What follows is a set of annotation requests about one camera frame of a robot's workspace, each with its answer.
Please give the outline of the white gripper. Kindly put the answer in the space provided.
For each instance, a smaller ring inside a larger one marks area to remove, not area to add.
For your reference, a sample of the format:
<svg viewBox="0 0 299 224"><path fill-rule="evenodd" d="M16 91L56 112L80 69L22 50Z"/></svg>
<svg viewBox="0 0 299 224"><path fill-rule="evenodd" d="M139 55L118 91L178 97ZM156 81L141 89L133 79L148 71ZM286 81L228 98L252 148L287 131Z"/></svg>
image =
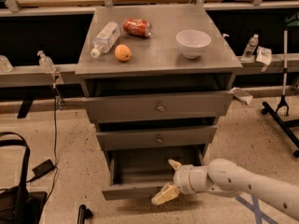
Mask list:
<svg viewBox="0 0 299 224"><path fill-rule="evenodd" d="M166 183L162 189L151 199L154 205L161 205L176 199L179 192L194 194L207 189L207 167L182 165L178 161L168 160L175 170L174 184Z"/></svg>

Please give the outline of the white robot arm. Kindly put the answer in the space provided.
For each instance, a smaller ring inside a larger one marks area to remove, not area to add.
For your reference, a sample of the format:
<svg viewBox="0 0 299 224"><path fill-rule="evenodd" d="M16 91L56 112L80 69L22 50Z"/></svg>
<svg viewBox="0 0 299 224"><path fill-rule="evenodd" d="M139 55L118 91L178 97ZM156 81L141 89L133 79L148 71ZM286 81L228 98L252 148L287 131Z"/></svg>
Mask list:
<svg viewBox="0 0 299 224"><path fill-rule="evenodd" d="M234 162L216 159L206 166L183 165L169 160L175 173L151 199L155 205L174 200L182 194L205 192L234 197L241 192L251 194L285 215L299 220L299 187L277 179L254 174Z"/></svg>

